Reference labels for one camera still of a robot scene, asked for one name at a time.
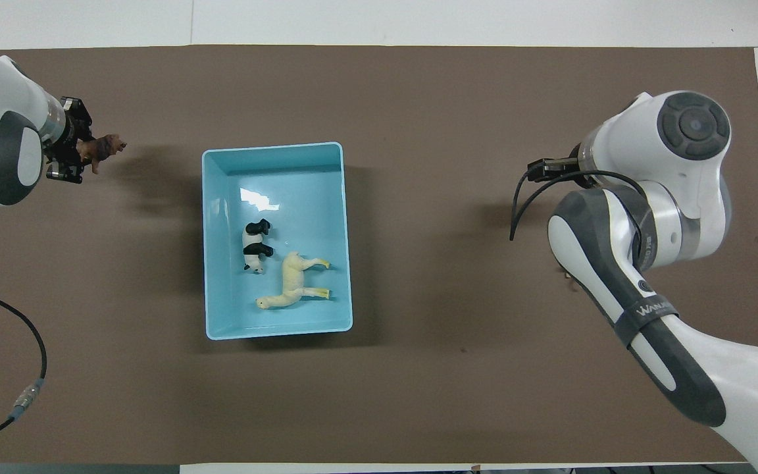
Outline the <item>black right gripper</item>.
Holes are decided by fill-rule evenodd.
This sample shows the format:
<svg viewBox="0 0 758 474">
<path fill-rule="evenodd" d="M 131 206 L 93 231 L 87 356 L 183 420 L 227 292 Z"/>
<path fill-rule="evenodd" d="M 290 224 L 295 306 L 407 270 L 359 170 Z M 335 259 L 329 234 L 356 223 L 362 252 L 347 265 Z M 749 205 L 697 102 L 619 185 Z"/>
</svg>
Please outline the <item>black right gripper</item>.
<svg viewBox="0 0 758 474">
<path fill-rule="evenodd" d="M 76 144 L 79 141 L 89 143 L 95 140 L 92 133 L 93 121 L 81 99 L 63 96 L 59 101 L 66 122 L 60 138 L 45 148 L 45 177 L 81 185 L 85 164 L 76 152 Z"/>
</svg>

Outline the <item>brown lion toy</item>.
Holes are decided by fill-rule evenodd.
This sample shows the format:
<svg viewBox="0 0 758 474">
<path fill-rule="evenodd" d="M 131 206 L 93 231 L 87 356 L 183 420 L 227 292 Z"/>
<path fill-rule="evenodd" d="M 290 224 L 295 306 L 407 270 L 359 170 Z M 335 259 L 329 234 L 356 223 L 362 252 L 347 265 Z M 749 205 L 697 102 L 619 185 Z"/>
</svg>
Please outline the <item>brown lion toy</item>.
<svg viewBox="0 0 758 474">
<path fill-rule="evenodd" d="M 111 133 L 90 141 L 79 141 L 76 144 L 76 152 L 82 165 L 89 165 L 93 174 L 99 174 L 99 164 L 122 152 L 126 146 L 126 141 L 120 135 Z"/>
</svg>

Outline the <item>black and white panda toy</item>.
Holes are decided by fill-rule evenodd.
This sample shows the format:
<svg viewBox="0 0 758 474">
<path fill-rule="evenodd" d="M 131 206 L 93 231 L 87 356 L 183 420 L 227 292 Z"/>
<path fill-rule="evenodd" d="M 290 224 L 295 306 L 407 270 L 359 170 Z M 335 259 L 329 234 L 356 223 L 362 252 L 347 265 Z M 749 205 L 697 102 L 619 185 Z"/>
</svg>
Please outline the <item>black and white panda toy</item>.
<svg viewBox="0 0 758 474">
<path fill-rule="evenodd" d="M 241 251 L 244 257 L 244 270 L 261 274 L 264 272 L 262 257 L 274 255 L 274 248 L 264 241 L 270 234 L 271 223 L 267 219 L 246 224 L 241 232 Z"/>
</svg>

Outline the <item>cream llama toy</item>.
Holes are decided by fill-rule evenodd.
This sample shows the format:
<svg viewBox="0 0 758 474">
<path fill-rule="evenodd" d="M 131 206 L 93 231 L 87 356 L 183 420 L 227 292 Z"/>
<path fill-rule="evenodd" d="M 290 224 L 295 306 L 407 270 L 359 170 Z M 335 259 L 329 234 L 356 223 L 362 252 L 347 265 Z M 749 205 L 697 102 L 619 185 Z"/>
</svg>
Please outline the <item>cream llama toy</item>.
<svg viewBox="0 0 758 474">
<path fill-rule="evenodd" d="M 329 269 L 330 262 L 323 258 L 304 258 L 298 251 L 289 252 L 282 262 L 282 291 L 277 295 L 265 295 L 256 299 L 256 307 L 262 310 L 286 308 L 304 297 L 329 300 L 329 288 L 306 286 L 304 273 L 314 266 Z"/>
</svg>

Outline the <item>light blue storage box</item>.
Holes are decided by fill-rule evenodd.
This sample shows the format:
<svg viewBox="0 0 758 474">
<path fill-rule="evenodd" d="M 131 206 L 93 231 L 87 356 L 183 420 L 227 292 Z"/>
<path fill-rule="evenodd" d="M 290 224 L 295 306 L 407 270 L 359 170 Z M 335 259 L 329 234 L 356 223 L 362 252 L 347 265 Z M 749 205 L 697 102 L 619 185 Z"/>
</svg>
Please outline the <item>light blue storage box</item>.
<svg viewBox="0 0 758 474">
<path fill-rule="evenodd" d="M 201 157 L 205 331 L 214 341 L 347 331 L 354 321 L 343 149 L 337 143 L 212 149 Z M 246 224 L 271 223 L 264 272 L 244 270 Z M 329 269 L 304 273 L 307 287 L 329 288 L 329 300 L 304 297 L 262 310 L 255 300 L 282 291 L 291 251 L 323 258 Z"/>
</svg>

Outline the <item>brown table mat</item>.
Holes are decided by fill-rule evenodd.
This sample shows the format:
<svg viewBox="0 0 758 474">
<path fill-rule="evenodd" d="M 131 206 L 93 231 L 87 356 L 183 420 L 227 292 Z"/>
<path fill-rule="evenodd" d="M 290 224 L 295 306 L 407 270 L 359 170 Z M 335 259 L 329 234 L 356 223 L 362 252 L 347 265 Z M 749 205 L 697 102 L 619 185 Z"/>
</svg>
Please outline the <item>brown table mat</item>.
<svg viewBox="0 0 758 474">
<path fill-rule="evenodd" d="M 171 46 L 12 50 L 128 147 L 0 208 L 0 299 L 48 378 L 0 463 L 740 461 L 659 393 L 548 249 L 527 164 L 647 91 L 728 111 L 720 250 L 647 273 L 711 335 L 758 345 L 758 81 L 748 48 Z M 201 156 L 341 144 L 354 325 L 205 335 Z"/>
</svg>

